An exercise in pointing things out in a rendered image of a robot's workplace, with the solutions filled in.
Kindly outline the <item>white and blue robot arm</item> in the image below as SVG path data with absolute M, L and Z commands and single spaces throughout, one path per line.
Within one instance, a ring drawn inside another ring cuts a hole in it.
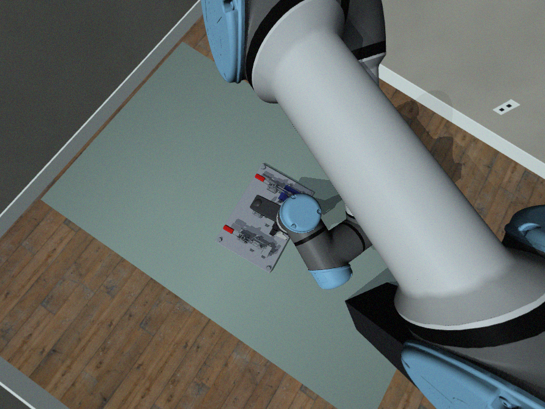
M 306 193 L 250 208 L 288 233 L 322 289 L 375 247 L 412 333 L 402 364 L 436 409 L 545 409 L 545 204 L 496 237 L 379 87 L 382 0 L 201 7 L 222 78 L 280 105 L 347 218 L 328 230 Z

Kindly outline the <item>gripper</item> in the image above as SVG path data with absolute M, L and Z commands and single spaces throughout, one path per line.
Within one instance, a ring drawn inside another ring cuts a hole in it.
M 278 237 L 280 237 L 280 238 L 282 238 L 282 239 L 287 239 L 287 237 L 284 235 L 284 233 L 285 233 L 286 235 L 288 235 L 288 233 L 282 231 L 282 230 L 279 228 L 278 224 L 275 222 L 275 223 L 273 224 L 272 230 L 270 231 L 269 234 L 270 234 L 271 236 L 276 235 L 276 236 L 278 236 Z M 288 237 L 289 237 L 289 235 L 288 235 Z

